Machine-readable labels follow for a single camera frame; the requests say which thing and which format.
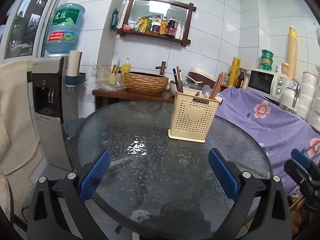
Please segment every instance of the microwave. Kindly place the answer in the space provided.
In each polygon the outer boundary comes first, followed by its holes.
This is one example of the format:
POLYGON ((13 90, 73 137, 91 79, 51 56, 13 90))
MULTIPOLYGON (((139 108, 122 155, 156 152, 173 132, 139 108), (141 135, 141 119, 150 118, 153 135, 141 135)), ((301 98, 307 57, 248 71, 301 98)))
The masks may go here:
POLYGON ((253 69, 248 81, 247 90, 255 91, 271 100, 280 101, 288 86, 289 78, 285 74, 263 69, 253 69))

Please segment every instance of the pink flower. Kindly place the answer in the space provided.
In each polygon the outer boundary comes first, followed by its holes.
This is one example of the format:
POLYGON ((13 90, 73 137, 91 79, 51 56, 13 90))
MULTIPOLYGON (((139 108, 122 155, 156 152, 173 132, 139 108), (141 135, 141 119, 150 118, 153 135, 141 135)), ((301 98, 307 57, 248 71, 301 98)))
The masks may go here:
POLYGON ((253 110, 255 111, 253 115, 255 118, 260 117, 263 119, 267 116, 267 114, 270 114, 271 108, 268 106, 268 101, 263 100, 261 105, 256 105, 253 110))
POLYGON ((312 158, 320 148, 320 139, 313 138, 309 144, 311 148, 308 150, 308 156, 309 158, 312 158))

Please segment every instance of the metal kettle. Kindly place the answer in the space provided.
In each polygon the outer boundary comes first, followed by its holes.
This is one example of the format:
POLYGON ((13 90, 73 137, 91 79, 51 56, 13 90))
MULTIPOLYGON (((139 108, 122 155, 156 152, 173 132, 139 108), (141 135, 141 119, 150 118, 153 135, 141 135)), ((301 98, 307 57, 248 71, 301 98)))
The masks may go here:
POLYGON ((298 103, 300 95, 300 83, 296 79, 292 79, 293 85, 285 89, 279 102, 279 107, 283 110, 296 113, 295 107, 298 103))

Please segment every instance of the round table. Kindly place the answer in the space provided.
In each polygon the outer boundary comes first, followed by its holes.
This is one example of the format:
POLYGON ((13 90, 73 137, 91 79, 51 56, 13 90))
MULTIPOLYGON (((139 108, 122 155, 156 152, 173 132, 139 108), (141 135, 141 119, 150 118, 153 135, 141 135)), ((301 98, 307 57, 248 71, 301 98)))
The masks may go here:
POLYGON ((94 196, 113 219, 145 236, 211 237, 229 213, 226 197, 208 164, 217 148, 227 161, 258 178, 270 178, 259 144, 215 116, 205 143, 170 139, 172 103, 121 102, 99 109, 77 130, 75 166, 107 150, 111 165, 94 196))

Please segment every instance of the spoon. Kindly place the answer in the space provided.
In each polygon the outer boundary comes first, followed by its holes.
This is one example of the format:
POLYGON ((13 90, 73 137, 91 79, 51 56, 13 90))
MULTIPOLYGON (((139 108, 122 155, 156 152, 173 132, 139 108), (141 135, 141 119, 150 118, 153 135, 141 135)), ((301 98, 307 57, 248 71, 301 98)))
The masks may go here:
POLYGON ((204 85, 202 87, 202 94, 207 98, 211 94, 212 89, 209 85, 204 85))

